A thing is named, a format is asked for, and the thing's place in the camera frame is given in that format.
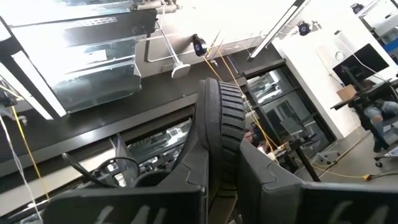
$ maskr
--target white cable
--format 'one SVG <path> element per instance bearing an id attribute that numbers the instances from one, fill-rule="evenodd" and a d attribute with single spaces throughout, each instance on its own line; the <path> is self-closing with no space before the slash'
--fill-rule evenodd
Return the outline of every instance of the white cable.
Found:
<path id="1" fill-rule="evenodd" d="M 167 3 L 164 0 L 161 0 L 162 4 L 163 4 L 163 12 L 162 12 L 162 20 L 160 22 L 160 28 L 163 28 L 163 20 L 164 20 L 164 14 L 166 12 L 166 5 Z"/>
<path id="2" fill-rule="evenodd" d="M 376 76 L 376 75 L 377 75 L 377 72 L 376 72 L 375 70 L 369 68 L 369 67 L 366 66 L 364 63 L 362 63 L 362 62 L 360 61 L 360 59 L 357 58 L 357 56 L 355 55 L 355 53 L 354 53 L 342 40 L 340 40 L 338 37 L 337 37 L 337 39 L 348 49 L 348 51 L 355 57 L 355 59 L 356 59 L 362 66 L 364 66 L 365 68 L 367 68 L 369 71 L 373 72 L 373 73 L 374 73 L 374 76 L 375 76 L 376 78 L 379 78 L 379 79 L 381 79 L 382 81 L 384 81 L 385 83 L 387 83 L 387 81 L 385 81 L 385 79 Z M 390 157 L 392 157 L 391 154 L 390 154 L 390 152 L 388 151 L 388 149 L 386 149 L 386 150 L 387 150 L 387 154 L 388 154 Z"/>
<path id="3" fill-rule="evenodd" d="M 9 133 L 8 133 L 6 124 L 4 124 L 4 121 L 3 121 L 3 119 L 2 119 L 2 116 L 0 116 L 0 123 L 1 123 L 1 126 L 2 126 L 2 128 L 3 128 L 3 130 L 4 130 L 4 132 L 6 133 L 6 138 L 7 138 L 7 141 L 8 141 L 8 145 L 10 146 L 10 149 L 11 149 L 11 151 L 12 151 L 12 156 L 13 156 L 13 158 L 14 158 L 14 160 L 15 160 L 15 163 L 16 163 L 16 165 L 17 165 L 17 168 L 18 168 L 18 170 L 19 170 L 19 173 L 21 174 L 22 179 L 24 180 L 25 186 L 26 186 L 26 188 L 27 188 L 27 191 L 29 192 L 30 199 L 32 200 L 32 203 L 33 203 L 33 205 L 34 205 L 34 207 L 35 207 L 36 213 L 37 213 L 37 215 L 38 215 L 40 221 L 43 221 L 42 216 L 41 216 L 40 213 L 39 213 L 39 209 L 38 209 L 37 206 L 36 206 L 36 201 L 35 201 L 35 198 L 34 198 L 34 196 L 33 196 L 32 190 L 30 189 L 29 184 L 28 184 L 27 181 L 26 181 L 25 174 L 24 174 L 24 169 L 22 168 L 21 161 L 19 160 L 17 154 L 16 154 L 15 151 L 14 151 L 14 147 L 12 146 L 11 138 L 10 138 L 10 135 L 9 135 Z"/>
<path id="4" fill-rule="evenodd" d="M 362 62 L 360 61 L 360 59 L 357 58 L 357 56 L 355 55 L 355 53 L 354 53 L 342 40 L 340 40 L 340 38 L 337 37 L 337 39 L 344 45 L 344 47 L 347 48 L 347 50 L 355 57 L 355 59 L 356 59 L 362 66 L 364 66 L 365 68 L 369 69 L 369 71 L 373 72 L 374 75 L 377 75 L 377 72 L 376 72 L 375 70 L 369 68 L 368 66 L 366 66 L 364 63 L 362 63 Z"/>

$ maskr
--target metal bracket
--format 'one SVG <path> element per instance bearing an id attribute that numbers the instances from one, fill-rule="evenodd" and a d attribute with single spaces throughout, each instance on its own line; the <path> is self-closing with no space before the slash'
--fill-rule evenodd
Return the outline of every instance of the metal bracket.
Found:
<path id="1" fill-rule="evenodd" d="M 191 69 L 191 65 L 184 64 L 180 61 L 180 59 L 178 59 L 177 54 L 175 53 L 173 46 L 170 43 L 164 31 L 162 29 L 159 29 L 159 32 L 162 34 L 167 50 L 169 50 L 169 53 L 174 60 L 174 69 L 172 71 L 172 78 L 179 78 L 188 74 Z"/>

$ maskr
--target computer monitor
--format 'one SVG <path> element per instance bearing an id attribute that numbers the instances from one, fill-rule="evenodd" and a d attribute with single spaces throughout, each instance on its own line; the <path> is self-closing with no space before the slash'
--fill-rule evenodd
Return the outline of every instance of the computer monitor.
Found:
<path id="1" fill-rule="evenodd" d="M 355 52 L 355 56 L 367 67 L 371 68 L 375 72 L 387 68 L 388 63 L 380 56 L 380 54 L 372 47 L 371 44 L 366 44 L 363 48 Z M 355 82 L 347 74 L 345 68 L 347 67 L 353 77 L 361 82 L 370 76 L 374 75 L 374 72 L 361 65 L 361 63 L 355 58 L 354 55 L 349 56 L 336 67 L 333 71 L 338 75 L 344 85 L 352 84 L 356 86 Z"/>

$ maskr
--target black cable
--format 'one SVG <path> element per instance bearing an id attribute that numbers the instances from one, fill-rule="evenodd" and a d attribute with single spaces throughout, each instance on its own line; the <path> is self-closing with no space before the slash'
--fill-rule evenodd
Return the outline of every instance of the black cable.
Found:
<path id="1" fill-rule="evenodd" d="M 107 188 L 115 187 L 115 186 L 109 185 L 109 184 L 104 183 L 104 182 L 98 180 L 97 178 L 95 178 L 95 176 L 93 174 L 88 172 L 83 166 L 80 165 L 79 162 L 74 160 L 74 158 L 72 158 L 72 156 L 70 156 L 69 154 L 67 154 L 67 153 L 62 154 L 62 158 L 65 159 L 75 170 L 77 170 L 79 173 L 83 174 L 84 177 L 88 178 L 93 183 L 98 184 L 100 187 L 107 187 Z"/>
<path id="2" fill-rule="evenodd" d="M 102 182 L 100 180 L 98 180 L 93 174 L 95 172 L 98 172 L 99 170 L 103 169 L 104 167 L 114 163 L 115 160 L 117 159 L 125 159 L 125 160 L 129 160 L 133 163 L 135 163 L 135 165 L 137 166 L 137 176 L 139 175 L 139 164 L 138 162 L 130 157 L 124 157 L 124 156 L 116 156 L 110 159 L 105 160 L 103 163 L 101 163 L 94 171 L 92 172 L 88 172 L 83 166 L 80 165 L 79 162 L 77 162 L 76 160 L 74 160 L 74 158 L 72 158 L 72 156 L 70 156 L 67 153 L 62 154 L 62 157 L 75 169 L 77 170 L 79 173 L 83 174 L 84 177 L 86 177 L 87 179 L 89 179 L 90 181 L 92 181 L 93 183 L 97 184 L 100 187 L 106 187 L 106 188 L 116 188 L 119 187 L 117 185 L 111 185 L 105 182 Z"/>
<path id="3" fill-rule="evenodd" d="M 115 156 L 115 157 L 113 157 L 113 158 L 110 158 L 110 159 L 105 160 L 105 161 L 104 161 L 103 163 L 101 163 L 93 172 L 96 172 L 97 170 L 101 170 L 101 169 L 105 168 L 106 166 L 108 166 L 108 165 L 114 163 L 114 161 L 115 161 L 115 160 L 118 160 L 118 159 L 129 160 L 129 161 L 133 162 L 133 163 L 137 166 L 137 169 L 139 168 L 139 163 L 138 163 L 135 159 L 130 158 L 130 157 L 126 157 L 126 156 Z"/>

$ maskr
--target desk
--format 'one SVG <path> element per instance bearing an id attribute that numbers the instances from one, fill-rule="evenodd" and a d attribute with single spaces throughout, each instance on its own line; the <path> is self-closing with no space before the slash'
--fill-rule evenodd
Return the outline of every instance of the desk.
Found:
<path id="1" fill-rule="evenodd" d="M 376 93 L 379 93 L 382 89 L 384 89 L 382 87 L 385 87 L 386 85 L 389 84 L 390 80 L 391 79 L 386 80 L 386 82 L 378 83 L 378 84 L 374 85 L 372 88 L 364 91 L 363 93 L 358 93 L 354 97 L 352 97 L 348 100 L 341 101 L 341 102 L 337 103 L 335 106 L 332 106 L 330 108 L 330 109 L 339 110 L 340 108 L 344 107 L 348 103 L 351 103 L 353 105 L 353 108 L 355 108 L 355 110 L 361 120 L 362 126 L 365 124 L 366 127 L 368 127 L 368 129 L 372 132 L 373 136 L 378 140 L 379 144 L 384 149 L 388 149 L 389 145 L 386 142 L 386 140 L 378 133 L 377 129 L 373 126 L 370 119 L 364 114 L 363 107 L 361 106 L 361 103 L 362 103 L 361 100 L 363 98 L 367 98 L 371 95 L 375 95 Z"/>

